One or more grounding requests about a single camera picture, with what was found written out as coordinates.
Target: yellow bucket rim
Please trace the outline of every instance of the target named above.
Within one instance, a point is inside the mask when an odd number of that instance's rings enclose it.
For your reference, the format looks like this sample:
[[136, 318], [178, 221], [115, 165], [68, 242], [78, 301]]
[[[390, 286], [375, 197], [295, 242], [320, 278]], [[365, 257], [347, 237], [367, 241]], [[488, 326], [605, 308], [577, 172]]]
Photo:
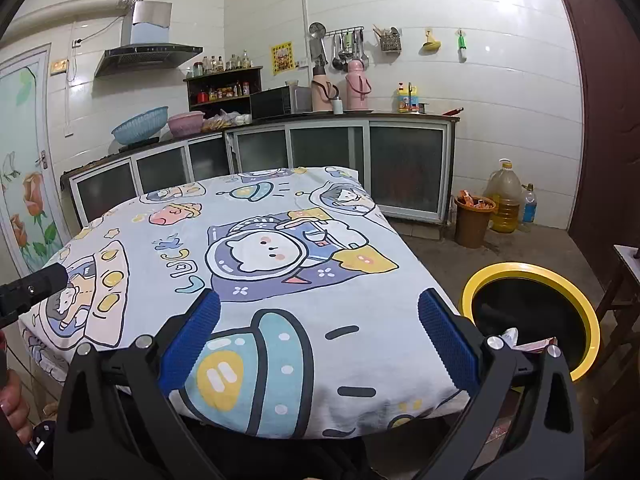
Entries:
[[596, 313], [591, 303], [583, 293], [568, 279], [563, 278], [560, 274], [556, 274], [552, 270], [545, 269], [531, 264], [523, 264], [518, 262], [505, 262], [501, 264], [493, 264], [478, 270], [468, 282], [462, 291], [460, 299], [460, 307], [462, 315], [469, 318], [474, 324], [472, 301], [476, 292], [484, 287], [487, 283], [500, 280], [502, 278], [525, 278], [535, 282], [544, 283], [554, 288], [574, 306], [580, 314], [584, 329], [586, 332], [586, 348], [580, 364], [571, 371], [572, 381], [580, 379], [596, 359], [598, 349], [600, 348], [600, 325]]

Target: yellow poster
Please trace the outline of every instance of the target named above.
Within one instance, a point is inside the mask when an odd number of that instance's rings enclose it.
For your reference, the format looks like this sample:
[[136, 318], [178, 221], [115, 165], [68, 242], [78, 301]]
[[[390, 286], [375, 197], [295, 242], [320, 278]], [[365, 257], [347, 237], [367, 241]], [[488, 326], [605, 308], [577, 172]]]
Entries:
[[271, 47], [271, 67], [273, 75], [296, 67], [293, 61], [293, 46], [290, 41]]

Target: wall switch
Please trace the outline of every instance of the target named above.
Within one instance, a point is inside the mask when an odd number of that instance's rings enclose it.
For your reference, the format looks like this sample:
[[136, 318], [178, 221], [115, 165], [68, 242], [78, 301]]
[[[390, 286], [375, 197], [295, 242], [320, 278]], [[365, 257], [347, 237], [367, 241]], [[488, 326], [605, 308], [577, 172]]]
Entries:
[[51, 62], [51, 75], [62, 74], [66, 72], [66, 69], [69, 67], [68, 59], [59, 59], [57, 61]]

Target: pink plastic basin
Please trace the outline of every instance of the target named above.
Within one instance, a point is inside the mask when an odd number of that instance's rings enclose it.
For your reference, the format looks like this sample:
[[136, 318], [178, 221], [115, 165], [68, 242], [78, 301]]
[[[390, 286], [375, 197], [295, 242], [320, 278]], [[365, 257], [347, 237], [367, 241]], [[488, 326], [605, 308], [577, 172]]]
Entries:
[[169, 117], [167, 123], [174, 137], [199, 134], [202, 129], [204, 112], [187, 112]]

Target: white flower print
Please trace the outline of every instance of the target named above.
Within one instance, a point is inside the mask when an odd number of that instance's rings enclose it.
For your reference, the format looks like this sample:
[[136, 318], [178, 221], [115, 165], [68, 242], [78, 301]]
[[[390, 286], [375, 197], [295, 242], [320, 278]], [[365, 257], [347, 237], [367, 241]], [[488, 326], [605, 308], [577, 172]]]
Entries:
[[324, 276], [334, 277], [335, 274], [331, 272], [331, 267], [327, 267], [326, 269], [318, 269], [318, 277], [324, 278]]

